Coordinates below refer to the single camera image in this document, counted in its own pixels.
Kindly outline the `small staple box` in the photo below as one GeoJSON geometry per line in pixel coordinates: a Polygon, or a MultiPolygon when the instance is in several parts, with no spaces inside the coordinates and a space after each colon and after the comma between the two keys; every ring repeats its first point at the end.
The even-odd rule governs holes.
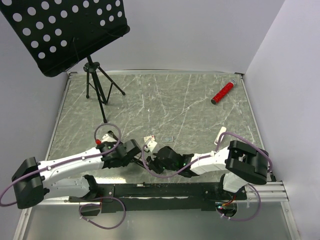
{"type": "Polygon", "coordinates": [[[148,141],[155,141],[155,136],[154,135],[148,135],[148,136],[145,136],[143,138],[144,142],[148,142],[148,141]]]}

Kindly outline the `small black tag object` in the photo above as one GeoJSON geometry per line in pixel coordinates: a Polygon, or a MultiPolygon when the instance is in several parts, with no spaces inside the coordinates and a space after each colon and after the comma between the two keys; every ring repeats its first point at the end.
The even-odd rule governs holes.
{"type": "MultiPolygon", "coordinates": [[[[144,162],[145,162],[145,165],[147,167],[149,167],[149,162],[150,160],[152,160],[152,158],[150,156],[145,156],[144,157],[144,162]]],[[[144,167],[144,164],[143,164],[143,160],[142,160],[142,155],[140,156],[135,156],[133,159],[132,159],[132,162],[135,163],[135,164],[138,164],[139,166],[141,167],[144,167]]]]}

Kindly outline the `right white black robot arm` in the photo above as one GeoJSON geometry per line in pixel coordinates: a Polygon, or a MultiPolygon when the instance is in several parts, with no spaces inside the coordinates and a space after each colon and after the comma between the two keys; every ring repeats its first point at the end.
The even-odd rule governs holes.
{"type": "Polygon", "coordinates": [[[230,199],[247,184],[267,183],[268,152],[238,140],[232,140],[229,146],[218,151],[191,154],[179,154],[169,146],[160,148],[152,139],[145,144],[143,150],[148,157],[144,158],[144,164],[158,175],[168,170],[192,178],[209,172],[229,171],[218,187],[223,199],[230,199]]]}

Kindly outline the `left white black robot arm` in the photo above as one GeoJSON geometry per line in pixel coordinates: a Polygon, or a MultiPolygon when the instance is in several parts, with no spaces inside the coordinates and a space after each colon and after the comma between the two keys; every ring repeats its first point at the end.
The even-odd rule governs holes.
{"type": "Polygon", "coordinates": [[[34,207],[45,199],[77,197],[95,200],[99,188],[93,176],[72,176],[87,171],[126,167],[141,152],[137,141],[104,141],[84,152],[55,160],[25,159],[11,180],[19,209],[34,207]]]}

